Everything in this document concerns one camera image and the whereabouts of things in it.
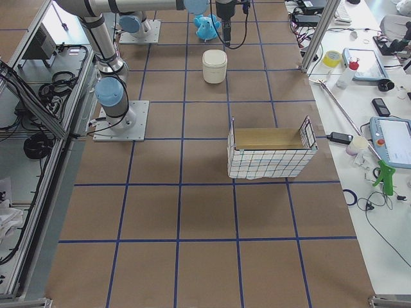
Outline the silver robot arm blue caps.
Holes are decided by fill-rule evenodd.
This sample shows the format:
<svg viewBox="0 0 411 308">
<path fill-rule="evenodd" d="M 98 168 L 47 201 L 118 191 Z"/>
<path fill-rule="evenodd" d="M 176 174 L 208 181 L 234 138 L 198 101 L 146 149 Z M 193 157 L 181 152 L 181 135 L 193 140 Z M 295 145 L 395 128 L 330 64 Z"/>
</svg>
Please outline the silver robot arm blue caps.
<svg viewBox="0 0 411 308">
<path fill-rule="evenodd" d="M 201 15 L 212 8 L 210 1 L 58 1 L 66 12 L 78 17 L 92 50 L 102 80 L 96 85 L 96 96 L 106 114 L 108 127 L 101 131 L 121 132 L 136 122 L 127 96 L 127 63 L 118 55 L 114 39 L 106 27 L 104 13 L 121 17 L 135 17 L 142 28 L 146 25 L 146 12 L 158 10 L 186 10 Z"/>
</svg>

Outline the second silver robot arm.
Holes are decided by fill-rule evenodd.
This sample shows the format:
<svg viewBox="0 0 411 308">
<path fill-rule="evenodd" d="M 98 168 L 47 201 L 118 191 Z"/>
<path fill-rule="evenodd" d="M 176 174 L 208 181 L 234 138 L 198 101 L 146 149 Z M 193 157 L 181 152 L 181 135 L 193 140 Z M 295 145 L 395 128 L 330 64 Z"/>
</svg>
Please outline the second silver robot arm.
<svg viewBox="0 0 411 308">
<path fill-rule="evenodd" d="M 133 37 L 146 37 L 151 31 L 150 22 L 144 11 L 119 14 L 119 28 L 122 32 L 131 34 Z"/>
</svg>

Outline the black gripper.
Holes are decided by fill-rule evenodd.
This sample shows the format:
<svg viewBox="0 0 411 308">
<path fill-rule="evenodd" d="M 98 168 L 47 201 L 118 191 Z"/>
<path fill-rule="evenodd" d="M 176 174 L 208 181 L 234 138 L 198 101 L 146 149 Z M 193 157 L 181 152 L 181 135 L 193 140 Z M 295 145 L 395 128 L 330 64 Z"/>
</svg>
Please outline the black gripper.
<svg viewBox="0 0 411 308">
<path fill-rule="evenodd" d="M 237 0 L 216 0 L 216 14 L 222 20 L 223 43 L 231 43 L 231 18 L 235 15 Z"/>
</svg>

